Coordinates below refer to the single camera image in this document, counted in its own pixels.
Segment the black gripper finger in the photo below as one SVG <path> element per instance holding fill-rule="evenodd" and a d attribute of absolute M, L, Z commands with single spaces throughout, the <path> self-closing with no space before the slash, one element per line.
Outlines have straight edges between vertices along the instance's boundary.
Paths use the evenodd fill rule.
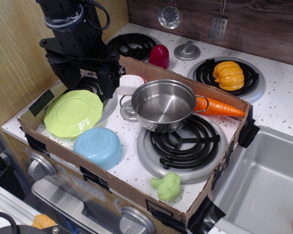
<path fill-rule="evenodd" d="M 119 69 L 112 69 L 110 66 L 102 66 L 96 75 L 104 98 L 111 99 L 116 88 L 119 87 L 121 77 Z"/>
<path fill-rule="evenodd" d="M 50 66 L 56 76 L 69 90 L 76 88 L 81 79 L 79 68 L 70 66 L 68 63 L 57 64 L 50 62 Z"/>

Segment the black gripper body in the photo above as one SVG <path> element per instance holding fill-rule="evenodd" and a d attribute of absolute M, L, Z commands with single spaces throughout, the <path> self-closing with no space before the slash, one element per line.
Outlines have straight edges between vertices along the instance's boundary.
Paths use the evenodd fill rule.
<path fill-rule="evenodd" d="M 46 50 L 48 62 L 70 66 L 80 70 L 97 73 L 102 66 L 119 69 L 121 75 L 125 68 L 119 64 L 120 55 L 102 40 L 104 27 L 99 22 L 46 22 L 53 31 L 53 38 L 40 41 Z"/>

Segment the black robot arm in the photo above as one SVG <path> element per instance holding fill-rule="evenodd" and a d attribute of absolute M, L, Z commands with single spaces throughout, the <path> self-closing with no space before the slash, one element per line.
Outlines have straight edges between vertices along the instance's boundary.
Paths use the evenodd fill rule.
<path fill-rule="evenodd" d="M 54 37 L 42 39 L 40 47 L 60 81 L 73 90 L 78 85 L 81 71 L 95 72 L 105 99 L 113 97 L 119 87 L 125 68 L 119 64 L 120 55 L 102 40 L 103 30 L 97 9 L 105 10 L 94 0 L 40 0 L 38 1 L 45 25 Z"/>

